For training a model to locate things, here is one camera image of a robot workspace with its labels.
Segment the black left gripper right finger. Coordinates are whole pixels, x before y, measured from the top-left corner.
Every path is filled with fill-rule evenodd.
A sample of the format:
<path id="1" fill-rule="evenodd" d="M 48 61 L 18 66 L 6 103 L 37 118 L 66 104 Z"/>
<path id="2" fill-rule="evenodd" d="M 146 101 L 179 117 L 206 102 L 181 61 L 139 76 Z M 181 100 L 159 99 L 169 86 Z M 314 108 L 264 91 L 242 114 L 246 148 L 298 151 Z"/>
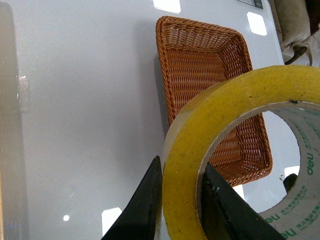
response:
<path id="1" fill-rule="evenodd" d="M 201 226 L 209 240 L 284 239 L 210 163 L 201 183 Z"/>

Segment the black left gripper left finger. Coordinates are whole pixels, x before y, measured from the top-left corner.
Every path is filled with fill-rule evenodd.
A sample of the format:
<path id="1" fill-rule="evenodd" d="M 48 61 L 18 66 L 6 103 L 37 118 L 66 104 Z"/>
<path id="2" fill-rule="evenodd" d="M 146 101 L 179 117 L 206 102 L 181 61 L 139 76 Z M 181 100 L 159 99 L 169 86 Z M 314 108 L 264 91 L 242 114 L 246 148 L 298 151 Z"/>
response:
<path id="1" fill-rule="evenodd" d="M 162 165 L 151 161 L 123 212 L 102 237 L 103 240 L 159 240 L 162 224 Z"/>

